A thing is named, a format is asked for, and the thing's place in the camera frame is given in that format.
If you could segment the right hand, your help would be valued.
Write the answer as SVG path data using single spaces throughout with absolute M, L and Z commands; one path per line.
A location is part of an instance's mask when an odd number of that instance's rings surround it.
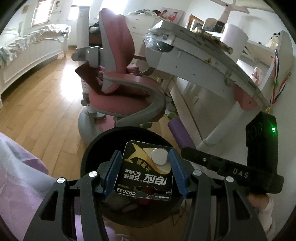
M 258 209 L 265 209 L 269 204 L 269 196 L 267 194 L 266 195 L 248 194 L 247 198 L 251 203 L 251 205 Z

